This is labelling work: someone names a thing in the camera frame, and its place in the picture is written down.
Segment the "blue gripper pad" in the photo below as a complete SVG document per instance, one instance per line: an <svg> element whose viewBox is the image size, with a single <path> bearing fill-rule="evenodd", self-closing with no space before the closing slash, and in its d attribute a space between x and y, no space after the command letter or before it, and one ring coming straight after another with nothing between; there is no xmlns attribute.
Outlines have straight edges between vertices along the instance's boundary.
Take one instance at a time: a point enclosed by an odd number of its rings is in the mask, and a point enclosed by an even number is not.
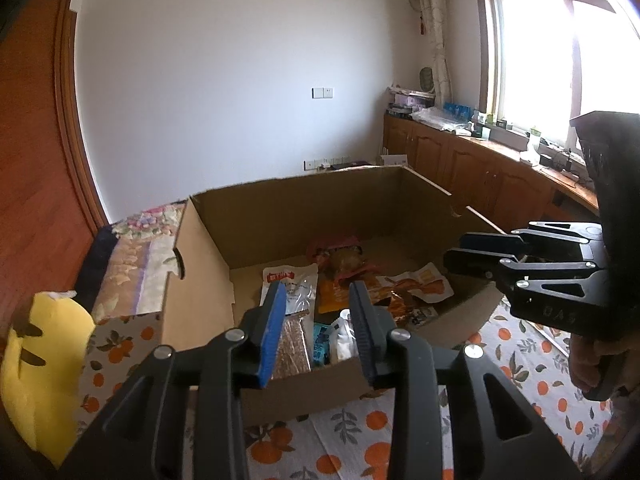
<svg viewBox="0 0 640 480"><path fill-rule="evenodd" d="M271 376L276 362L280 333L287 309L287 290L283 283L273 282L261 308L270 310L264 323L264 332L260 341L260 365L258 366L258 384L264 388Z"/></svg>

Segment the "cardboard box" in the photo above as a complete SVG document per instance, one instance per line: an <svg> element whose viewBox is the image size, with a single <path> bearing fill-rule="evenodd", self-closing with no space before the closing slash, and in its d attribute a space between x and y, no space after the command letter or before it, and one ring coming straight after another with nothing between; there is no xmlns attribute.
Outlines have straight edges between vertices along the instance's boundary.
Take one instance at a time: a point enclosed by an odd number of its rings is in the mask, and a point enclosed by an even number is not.
<svg viewBox="0 0 640 480"><path fill-rule="evenodd" d="M259 304L264 267L308 264L306 247L321 235L358 236L364 255L380 265L381 274L393 276L428 262L445 273L444 251L467 231L498 229L470 208L455 212L448 192L399 166L199 193L188 201L175 241L180 276L168 274L162 313L146 318L157 323L157 337L148 343L184 350L238 325L242 314ZM486 280L447 278L453 297L434 305L440 317L417 333L434 345L451 347L478 331L502 295ZM289 420L340 406L367 391L359 360L350 359L272 380L265 390L243 390L244 423Z"/></svg>

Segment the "window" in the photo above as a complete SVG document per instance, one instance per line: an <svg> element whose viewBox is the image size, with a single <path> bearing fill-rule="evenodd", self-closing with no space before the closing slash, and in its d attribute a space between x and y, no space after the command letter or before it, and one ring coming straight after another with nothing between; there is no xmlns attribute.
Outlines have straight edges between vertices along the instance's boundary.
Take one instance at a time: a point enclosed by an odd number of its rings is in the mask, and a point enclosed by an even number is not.
<svg viewBox="0 0 640 480"><path fill-rule="evenodd" d="M488 111L572 151L572 117L640 113L640 37L626 14L607 0L489 1Z"/></svg>

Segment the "bottle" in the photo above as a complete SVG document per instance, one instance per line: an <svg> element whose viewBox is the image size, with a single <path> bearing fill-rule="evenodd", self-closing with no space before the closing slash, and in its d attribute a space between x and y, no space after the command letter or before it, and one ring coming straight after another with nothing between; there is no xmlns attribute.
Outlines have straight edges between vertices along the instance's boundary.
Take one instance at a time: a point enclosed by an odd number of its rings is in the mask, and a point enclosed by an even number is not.
<svg viewBox="0 0 640 480"><path fill-rule="evenodd" d="M531 129L531 134L529 135L529 143L527 145L528 150L533 150L534 152L538 152L538 146L540 145L540 130L536 129L534 126Z"/></svg>

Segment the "white wall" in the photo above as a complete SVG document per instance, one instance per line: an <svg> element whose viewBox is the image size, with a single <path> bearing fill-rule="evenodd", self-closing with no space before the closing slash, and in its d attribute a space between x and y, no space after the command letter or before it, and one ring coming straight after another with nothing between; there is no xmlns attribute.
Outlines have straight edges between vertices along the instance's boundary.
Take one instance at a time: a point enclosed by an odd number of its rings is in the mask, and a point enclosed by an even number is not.
<svg viewBox="0 0 640 480"><path fill-rule="evenodd" d="M447 0L446 53L453 101L478 108L480 19L478 0Z"/></svg>
<svg viewBox="0 0 640 480"><path fill-rule="evenodd" d="M407 0L82 0L78 106L109 218L372 158L386 86L418 87L418 38Z"/></svg>

